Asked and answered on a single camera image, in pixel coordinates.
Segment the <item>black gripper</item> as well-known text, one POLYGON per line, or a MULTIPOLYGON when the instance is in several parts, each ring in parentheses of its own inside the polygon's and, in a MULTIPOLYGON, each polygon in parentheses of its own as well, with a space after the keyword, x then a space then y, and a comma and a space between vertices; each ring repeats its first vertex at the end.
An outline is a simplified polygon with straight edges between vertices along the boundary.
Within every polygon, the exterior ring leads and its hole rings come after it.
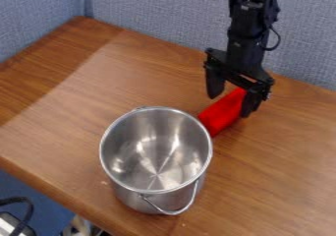
POLYGON ((229 40, 227 49, 209 48, 205 62, 207 92, 215 99, 225 91, 225 84, 231 82, 247 89, 242 102, 241 116, 247 118, 263 101, 271 97, 275 79, 263 67, 269 38, 241 38, 229 40))

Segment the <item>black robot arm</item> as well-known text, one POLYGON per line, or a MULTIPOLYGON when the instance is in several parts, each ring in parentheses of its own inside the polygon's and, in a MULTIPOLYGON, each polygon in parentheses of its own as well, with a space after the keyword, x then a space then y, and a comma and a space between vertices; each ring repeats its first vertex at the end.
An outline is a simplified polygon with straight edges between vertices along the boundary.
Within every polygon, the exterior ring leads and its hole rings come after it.
POLYGON ((229 0, 229 9, 227 49, 206 51, 207 91, 210 98, 217 98, 227 82, 245 89, 241 116, 246 118, 269 99, 275 85, 263 60, 282 42, 274 28, 282 9, 278 0, 229 0))

